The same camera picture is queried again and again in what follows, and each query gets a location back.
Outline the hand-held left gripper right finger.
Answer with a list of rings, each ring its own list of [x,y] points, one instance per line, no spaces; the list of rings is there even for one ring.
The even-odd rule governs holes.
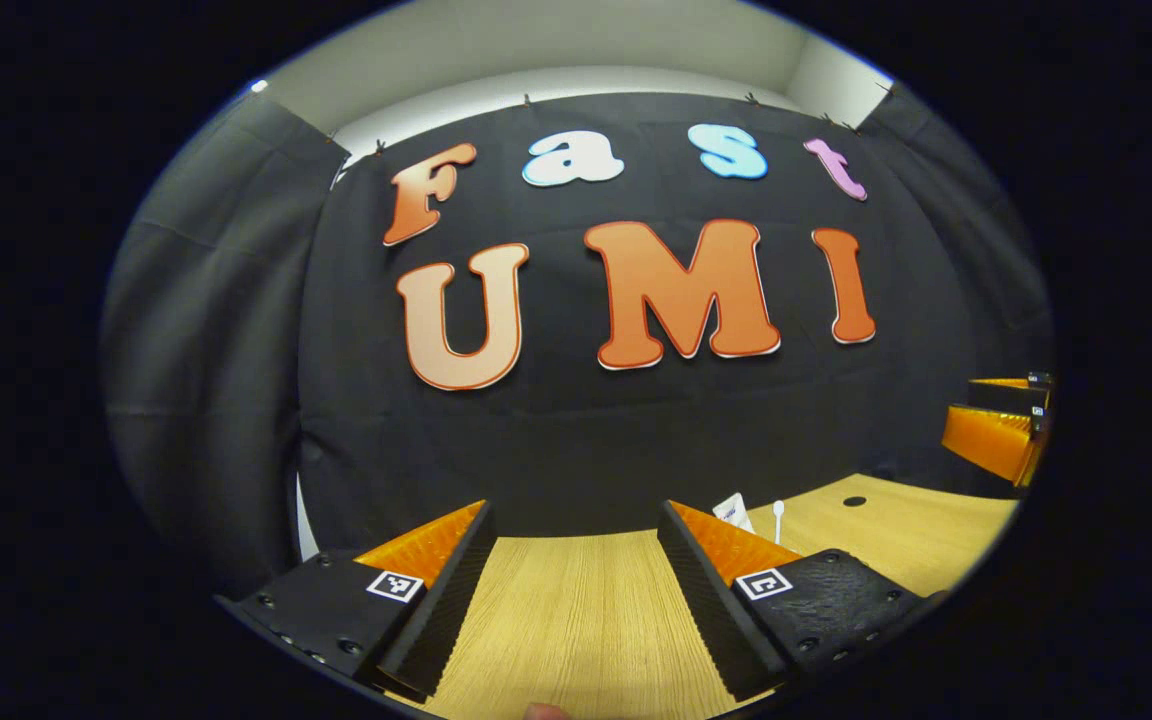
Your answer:
[[[838,675],[945,596],[918,594],[842,550],[799,555],[673,500],[657,539],[736,702]]]

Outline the wooden desktop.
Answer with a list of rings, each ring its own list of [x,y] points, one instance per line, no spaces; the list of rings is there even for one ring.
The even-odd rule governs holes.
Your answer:
[[[1015,511],[854,473],[750,511],[797,553],[841,548],[918,594],[955,588]],[[522,720],[530,703],[575,720],[707,720],[726,692],[653,526],[608,536],[499,538],[424,708]]]

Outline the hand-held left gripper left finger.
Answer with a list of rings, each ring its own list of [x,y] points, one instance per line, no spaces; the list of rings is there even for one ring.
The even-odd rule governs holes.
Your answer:
[[[217,602],[344,682],[424,703],[442,683],[497,539],[494,507],[479,500],[372,550],[324,550]]]

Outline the black backdrop cloth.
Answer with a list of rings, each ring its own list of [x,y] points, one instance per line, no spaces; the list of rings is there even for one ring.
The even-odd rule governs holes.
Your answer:
[[[479,500],[503,536],[641,530],[855,471],[964,495],[977,378],[1053,367],[1041,260],[914,97],[847,129],[700,94],[516,105],[365,156],[252,97],[109,276],[126,478],[214,591]]]

